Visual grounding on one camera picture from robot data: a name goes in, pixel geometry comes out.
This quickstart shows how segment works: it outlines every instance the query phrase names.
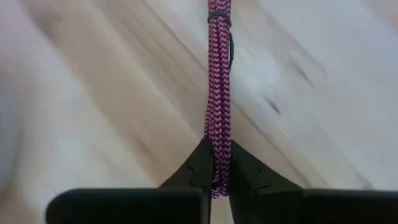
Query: pink and white braided cord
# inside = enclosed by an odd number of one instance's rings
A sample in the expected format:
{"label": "pink and white braided cord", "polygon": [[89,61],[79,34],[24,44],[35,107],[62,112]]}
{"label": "pink and white braided cord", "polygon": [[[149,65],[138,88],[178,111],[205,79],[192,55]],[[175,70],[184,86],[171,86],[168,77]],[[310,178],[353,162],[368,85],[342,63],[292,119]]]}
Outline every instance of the pink and white braided cord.
{"label": "pink and white braided cord", "polygon": [[205,138],[211,139],[215,171],[213,198],[228,196],[231,164],[231,99],[229,92],[229,17],[231,0],[208,0],[209,7],[209,96]]}

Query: light wood grain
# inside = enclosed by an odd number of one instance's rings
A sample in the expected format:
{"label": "light wood grain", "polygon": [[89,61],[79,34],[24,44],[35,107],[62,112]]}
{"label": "light wood grain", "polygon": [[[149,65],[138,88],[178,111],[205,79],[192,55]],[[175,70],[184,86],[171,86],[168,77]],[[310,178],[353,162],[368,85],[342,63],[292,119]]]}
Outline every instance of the light wood grain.
{"label": "light wood grain", "polygon": [[[66,189],[154,187],[181,165],[203,134],[206,3],[1,3],[25,140],[0,223],[42,223]],[[398,189],[389,4],[233,1],[233,138],[303,187]],[[231,223],[225,198],[213,223]]]}

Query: wooden surface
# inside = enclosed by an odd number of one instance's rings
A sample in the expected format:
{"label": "wooden surface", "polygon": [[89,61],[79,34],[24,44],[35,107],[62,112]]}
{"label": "wooden surface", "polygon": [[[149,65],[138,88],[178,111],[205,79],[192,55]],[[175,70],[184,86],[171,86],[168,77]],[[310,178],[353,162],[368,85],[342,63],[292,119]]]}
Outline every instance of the wooden surface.
{"label": "wooden surface", "polygon": [[[75,187],[153,187],[202,137],[207,1],[1,1],[24,148],[0,223]],[[233,138],[303,187],[398,189],[393,1],[234,0]],[[213,223],[231,223],[228,201]]]}

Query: black rubber band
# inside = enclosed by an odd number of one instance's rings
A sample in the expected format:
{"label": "black rubber band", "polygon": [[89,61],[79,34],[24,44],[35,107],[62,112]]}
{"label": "black rubber band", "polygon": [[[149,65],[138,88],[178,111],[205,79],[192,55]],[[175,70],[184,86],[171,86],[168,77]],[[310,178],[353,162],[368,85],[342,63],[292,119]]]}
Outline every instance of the black rubber band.
{"label": "black rubber band", "polygon": [[[224,17],[226,19],[227,24],[229,27],[232,26],[231,18],[230,16],[224,12],[224,11],[214,11],[211,12],[207,18],[207,22],[210,23],[211,18],[217,18],[217,17]],[[232,33],[229,32],[229,70],[231,71],[232,67],[232,62],[234,60],[234,39],[232,37]]]}
{"label": "black rubber band", "polygon": [[217,18],[217,17],[224,17],[226,19],[227,24],[230,27],[232,26],[232,22],[231,22],[230,16],[226,12],[220,11],[220,10],[209,13],[209,17],[207,17],[207,22],[210,22],[211,18]]}

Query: black plastic clip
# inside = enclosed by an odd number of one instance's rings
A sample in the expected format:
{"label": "black plastic clip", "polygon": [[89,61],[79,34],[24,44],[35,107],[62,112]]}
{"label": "black plastic clip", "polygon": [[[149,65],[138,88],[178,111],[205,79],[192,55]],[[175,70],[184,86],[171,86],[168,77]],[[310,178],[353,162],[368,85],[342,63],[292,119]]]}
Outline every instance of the black plastic clip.
{"label": "black plastic clip", "polygon": [[[232,27],[231,17],[226,12],[220,11],[220,10],[209,13],[207,22],[210,23],[211,18],[217,18],[217,17],[224,17],[229,28]],[[230,71],[232,68],[233,60],[234,60],[234,39],[233,39],[232,33],[230,31],[229,32],[229,70]]]}

